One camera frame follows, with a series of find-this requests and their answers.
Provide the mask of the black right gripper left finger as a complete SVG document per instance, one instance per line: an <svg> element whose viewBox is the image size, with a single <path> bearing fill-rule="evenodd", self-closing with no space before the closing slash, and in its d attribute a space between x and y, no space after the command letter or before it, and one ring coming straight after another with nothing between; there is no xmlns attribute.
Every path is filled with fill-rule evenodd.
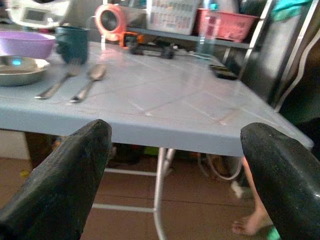
<svg viewBox="0 0 320 240"><path fill-rule="evenodd" d="M0 240L80 240L111 150L97 119L67 136L0 209Z"/></svg>

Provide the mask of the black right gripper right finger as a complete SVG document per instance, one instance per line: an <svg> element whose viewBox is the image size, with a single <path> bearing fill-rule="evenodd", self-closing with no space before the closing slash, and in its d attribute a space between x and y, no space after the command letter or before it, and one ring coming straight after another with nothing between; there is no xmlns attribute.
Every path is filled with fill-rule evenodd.
<svg viewBox="0 0 320 240"><path fill-rule="evenodd" d="M265 123L244 126L240 141L281 240L320 240L320 161L298 140Z"/></svg>

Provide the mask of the round steel plate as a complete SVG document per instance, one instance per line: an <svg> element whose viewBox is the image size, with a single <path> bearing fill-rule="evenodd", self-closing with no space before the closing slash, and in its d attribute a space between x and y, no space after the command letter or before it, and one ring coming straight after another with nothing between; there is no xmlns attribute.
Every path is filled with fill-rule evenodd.
<svg viewBox="0 0 320 240"><path fill-rule="evenodd" d="M26 86L41 81L51 64L33 57L0 56L0 87Z"/></svg>

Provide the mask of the person's bare leg and foot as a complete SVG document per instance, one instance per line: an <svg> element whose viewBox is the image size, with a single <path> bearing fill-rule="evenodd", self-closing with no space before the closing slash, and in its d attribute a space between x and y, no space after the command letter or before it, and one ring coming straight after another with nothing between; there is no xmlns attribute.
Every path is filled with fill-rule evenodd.
<svg viewBox="0 0 320 240"><path fill-rule="evenodd" d="M255 207L251 215L243 217L239 220L235 220L232 224L231 229L233 233L238 235L254 236L263 228L272 226L273 222L256 190L250 166L245 157L242 158L242 165L249 186L252 190Z"/></svg>

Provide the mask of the white box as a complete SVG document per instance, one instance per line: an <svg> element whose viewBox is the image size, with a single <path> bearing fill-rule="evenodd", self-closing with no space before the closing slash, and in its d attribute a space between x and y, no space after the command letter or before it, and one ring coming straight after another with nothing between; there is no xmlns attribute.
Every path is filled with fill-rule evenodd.
<svg viewBox="0 0 320 240"><path fill-rule="evenodd" d="M0 129L0 158L30 159L24 132Z"/></svg>

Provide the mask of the dark green cup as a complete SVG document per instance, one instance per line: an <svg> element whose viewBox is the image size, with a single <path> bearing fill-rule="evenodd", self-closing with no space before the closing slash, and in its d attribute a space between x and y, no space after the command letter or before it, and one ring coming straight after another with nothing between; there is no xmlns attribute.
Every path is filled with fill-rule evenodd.
<svg viewBox="0 0 320 240"><path fill-rule="evenodd" d="M65 63L78 59L81 65L88 59L89 30L75 26L59 26L55 28L56 52Z"/></svg>

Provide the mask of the purple plastic bowl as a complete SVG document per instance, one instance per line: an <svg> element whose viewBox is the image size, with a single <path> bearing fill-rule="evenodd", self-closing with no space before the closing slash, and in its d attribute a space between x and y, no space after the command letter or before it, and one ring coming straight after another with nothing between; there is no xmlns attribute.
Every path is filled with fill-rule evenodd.
<svg viewBox="0 0 320 240"><path fill-rule="evenodd" d="M0 31L0 55L47 59L56 43L49 34L28 31Z"/></svg>

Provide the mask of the orange and black device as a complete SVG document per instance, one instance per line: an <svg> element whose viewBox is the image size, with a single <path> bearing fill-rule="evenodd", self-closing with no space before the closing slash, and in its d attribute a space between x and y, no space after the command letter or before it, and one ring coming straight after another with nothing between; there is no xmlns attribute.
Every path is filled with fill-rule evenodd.
<svg viewBox="0 0 320 240"><path fill-rule="evenodd" d="M137 32L123 32L119 39L119 46L126 48L128 44L132 41L136 41L138 43L144 42L144 35Z"/></svg>

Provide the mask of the black gadget with wheels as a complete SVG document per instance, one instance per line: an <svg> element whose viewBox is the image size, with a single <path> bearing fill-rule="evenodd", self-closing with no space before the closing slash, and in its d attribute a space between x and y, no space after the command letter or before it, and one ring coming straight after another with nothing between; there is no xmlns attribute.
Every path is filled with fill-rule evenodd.
<svg viewBox="0 0 320 240"><path fill-rule="evenodd" d="M145 51L159 53L159 56L166 59L173 59L175 56L174 49L170 46L157 46L152 44L144 44L131 42L128 44L128 50L133 55L144 55Z"/></svg>

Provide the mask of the pink plastic basket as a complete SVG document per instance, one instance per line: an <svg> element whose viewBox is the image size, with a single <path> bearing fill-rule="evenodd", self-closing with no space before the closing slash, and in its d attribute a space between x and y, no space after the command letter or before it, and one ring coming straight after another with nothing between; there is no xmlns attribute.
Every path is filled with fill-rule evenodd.
<svg viewBox="0 0 320 240"><path fill-rule="evenodd" d="M241 43L248 35L257 16L231 13L224 11L212 11L205 8L199 8L196 13L194 27L192 33L196 36L202 29L206 17L217 19L218 27L214 35L216 39Z"/></svg>

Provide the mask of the white kitchen appliance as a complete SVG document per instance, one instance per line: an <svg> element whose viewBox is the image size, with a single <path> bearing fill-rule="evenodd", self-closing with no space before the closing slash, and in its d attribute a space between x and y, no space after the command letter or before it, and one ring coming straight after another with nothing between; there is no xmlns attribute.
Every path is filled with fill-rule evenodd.
<svg viewBox="0 0 320 240"><path fill-rule="evenodd" d="M73 0L8 0L6 10L20 26L50 29L63 22L72 3Z"/></svg>

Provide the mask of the grey shelf board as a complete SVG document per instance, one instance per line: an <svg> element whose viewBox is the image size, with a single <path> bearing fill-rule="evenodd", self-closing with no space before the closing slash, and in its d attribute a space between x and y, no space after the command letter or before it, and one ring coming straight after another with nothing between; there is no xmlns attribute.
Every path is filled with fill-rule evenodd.
<svg viewBox="0 0 320 240"><path fill-rule="evenodd" d="M157 31L157 30L144 29L144 28L127 27L127 31L141 33L144 35L173 38L173 39L186 40L186 41L192 41L192 42L197 42L199 40L199 37L194 35L184 35L184 34L178 34L178 33L172 33L172 32L163 32L163 31ZM238 48L238 49L250 48L249 43L241 43L241 42L239 43L239 42L233 42L233 41L221 40L221 39L216 39L215 44L219 46Z"/></svg>

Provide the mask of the white plastic basket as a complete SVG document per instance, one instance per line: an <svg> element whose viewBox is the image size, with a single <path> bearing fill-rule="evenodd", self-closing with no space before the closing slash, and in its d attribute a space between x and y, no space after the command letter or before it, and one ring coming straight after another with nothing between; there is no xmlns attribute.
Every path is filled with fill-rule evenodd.
<svg viewBox="0 0 320 240"><path fill-rule="evenodd" d="M200 0L146 0L148 30L191 35Z"/></svg>

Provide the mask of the white metal table frame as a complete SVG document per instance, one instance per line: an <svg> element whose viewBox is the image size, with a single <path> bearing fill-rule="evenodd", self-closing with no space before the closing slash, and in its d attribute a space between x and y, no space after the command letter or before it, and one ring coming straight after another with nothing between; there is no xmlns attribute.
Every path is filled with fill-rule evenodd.
<svg viewBox="0 0 320 240"><path fill-rule="evenodd" d="M155 177L155 188L153 207L137 207L129 205L114 205L114 204L100 204L94 203L93 209L113 210L113 211L127 211L153 214L154 226L159 240L167 240L165 230L162 222L162 195L165 176L167 176L171 163L174 159L176 150L174 148L160 147L157 156L157 169L155 172L126 170L107 167L104 169L105 173L125 174Z"/></svg>

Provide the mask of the black chair with metal frame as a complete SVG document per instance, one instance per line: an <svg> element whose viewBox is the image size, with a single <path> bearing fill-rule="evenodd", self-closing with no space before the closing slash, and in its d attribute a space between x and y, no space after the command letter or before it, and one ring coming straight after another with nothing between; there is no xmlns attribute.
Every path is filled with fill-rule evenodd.
<svg viewBox="0 0 320 240"><path fill-rule="evenodd" d="M282 21L271 17L276 1L262 18L265 25L240 79L278 112L303 78L312 49L320 44L320 0L311 0L299 15Z"/></svg>

